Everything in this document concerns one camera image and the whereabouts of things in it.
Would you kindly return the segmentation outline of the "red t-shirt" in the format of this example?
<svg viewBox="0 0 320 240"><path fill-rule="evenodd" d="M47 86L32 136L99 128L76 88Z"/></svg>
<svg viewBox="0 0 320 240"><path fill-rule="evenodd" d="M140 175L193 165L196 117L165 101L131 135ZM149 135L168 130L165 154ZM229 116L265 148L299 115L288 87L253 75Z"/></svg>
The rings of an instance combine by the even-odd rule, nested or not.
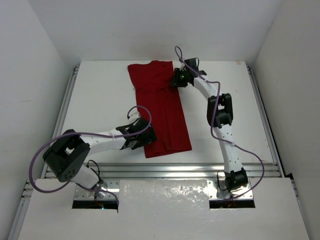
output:
<svg viewBox="0 0 320 240"><path fill-rule="evenodd" d="M136 103L147 108L157 140L144 146L146 158L192 150L179 91L171 87L171 61L154 60L127 66L135 88Z"/></svg>

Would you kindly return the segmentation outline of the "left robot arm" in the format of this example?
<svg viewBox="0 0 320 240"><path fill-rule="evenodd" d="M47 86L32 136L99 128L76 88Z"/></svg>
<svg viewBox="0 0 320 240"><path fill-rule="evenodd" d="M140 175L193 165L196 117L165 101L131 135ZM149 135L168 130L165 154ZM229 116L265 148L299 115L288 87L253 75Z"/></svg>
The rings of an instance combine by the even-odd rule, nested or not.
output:
<svg viewBox="0 0 320 240"><path fill-rule="evenodd" d="M59 182L73 182L95 192L100 189L106 191L99 175L84 165L86 158L109 150L135 150L157 140L153 126L138 117L127 125L93 135L77 134L69 129L47 149L42 158Z"/></svg>

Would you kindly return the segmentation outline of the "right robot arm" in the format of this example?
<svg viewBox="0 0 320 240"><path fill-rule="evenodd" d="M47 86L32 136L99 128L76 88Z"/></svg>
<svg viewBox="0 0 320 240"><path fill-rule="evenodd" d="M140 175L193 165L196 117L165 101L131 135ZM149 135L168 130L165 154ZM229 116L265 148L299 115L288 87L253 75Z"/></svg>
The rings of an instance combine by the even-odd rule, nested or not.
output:
<svg viewBox="0 0 320 240"><path fill-rule="evenodd" d="M179 58L181 67L173 72L171 87L185 88L192 85L207 100L207 122L210 131L219 141L224 162L225 190L231 192L248 183L247 173L239 160L232 135L233 104L229 93L221 92L221 83L210 81L204 70L199 70L196 58Z"/></svg>

